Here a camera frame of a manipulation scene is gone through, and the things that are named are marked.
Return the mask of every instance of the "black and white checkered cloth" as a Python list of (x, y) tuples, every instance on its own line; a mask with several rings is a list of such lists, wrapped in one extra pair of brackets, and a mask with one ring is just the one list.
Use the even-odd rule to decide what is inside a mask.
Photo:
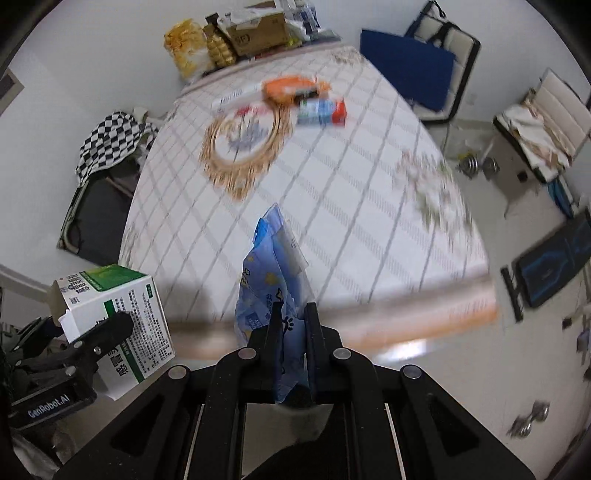
[(80, 147), (80, 161), (76, 167), (78, 186), (83, 186), (94, 172), (111, 168), (126, 159), (140, 141), (145, 139), (146, 147), (150, 149), (157, 132), (154, 125), (140, 124), (129, 113), (109, 115)]

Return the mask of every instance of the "green and white carton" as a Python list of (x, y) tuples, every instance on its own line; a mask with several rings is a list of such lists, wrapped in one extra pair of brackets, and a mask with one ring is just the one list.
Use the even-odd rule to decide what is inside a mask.
[(131, 315), (132, 335), (98, 362), (102, 382), (95, 381), (94, 387), (114, 400), (174, 358), (162, 304), (150, 275), (119, 265), (75, 273), (53, 283), (48, 303), (70, 343), (115, 312)]

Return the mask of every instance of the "tile floor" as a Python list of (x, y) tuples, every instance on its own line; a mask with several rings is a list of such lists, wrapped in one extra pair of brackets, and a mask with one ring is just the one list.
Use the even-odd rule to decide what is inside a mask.
[[(591, 408), (589, 384), (583, 380), (586, 365), (582, 364), (581, 354), (576, 352), (576, 338), (582, 326), (579, 322), (570, 329), (561, 329), (562, 318), (575, 309), (577, 302), (583, 301), (582, 277), (575, 278), (538, 310), (526, 312), (522, 323), (515, 323), (499, 268), (558, 227), (563, 217), (542, 190), (538, 196), (531, 192), (523, 198), (504, 219), (505, 200), (494, 185), (483, 175), (472, 181), (460, 175), (457, 180), (490, 257), (501, 315), (492, 325), (445, 339), (430, 353), (412, 361), (390, 363), (390, 366), (399, 368), (410, 362), (421, 366), (510, 448), (538, 479), (544, 479), (573, 436), (585, 427)], [(192, 368), (202, 366), (181, 359), (176, 363)], [(70, 429), (79, 446), (92, 438), (141, 390), (143, 388), (137, 388), (116, 403), (100, 399), (70, 417)], [(547, 421), (535, 424), (526, 439), (508, 437), (506, 432), (516, 416), (528, 414), (534, 400), (550, 402)], [(277, 406), (249, 408), (244, 473), (298, 437), (304, 439), (313, 435), (326, 419), (325, 414), (321, 411), (318, 416), (294, 419)]]

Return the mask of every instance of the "plaid tablecloth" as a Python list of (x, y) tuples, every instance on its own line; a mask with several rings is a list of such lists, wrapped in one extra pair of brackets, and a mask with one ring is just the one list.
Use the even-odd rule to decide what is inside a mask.
[[(246, 132), (244, 115), (232, 112), (225, 123), (212, 113), (225, 93), (285, 74), (330, 82), (345, 98), (346, 126), (249, 117), (244, 142), (232, 136), (240, 122)], [(240, 168), (277, 125), (277, 158), (242, 198), (224, 178), (214, 186), (204, 145)], [(242, 261), (275, 202), (309, 264), (323, 318), (352, 328), (365, 345), (496, 318), (482, 239), (450, 169), (407, 103), (354, 48), (301, 49), (187, 88), (142, 172), (120, 261), (154, 276), (169, 323), (231, 322)]]

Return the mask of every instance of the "cardboard box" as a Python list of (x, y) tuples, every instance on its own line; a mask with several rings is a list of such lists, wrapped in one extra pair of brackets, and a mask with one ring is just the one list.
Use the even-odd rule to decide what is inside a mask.
[(154, 280), (150, 275), (109, 265), (58, 278), (48, 292), (54, 319), (70, 343), (115, 312), (134, 321), (132, 335), (99, 360), (97, 391), (117, 400), (174, 358)]
[(230, 41), (240, 56), (256, 55), (289, 40), (282, 12), (233, 25), (227, 30)]

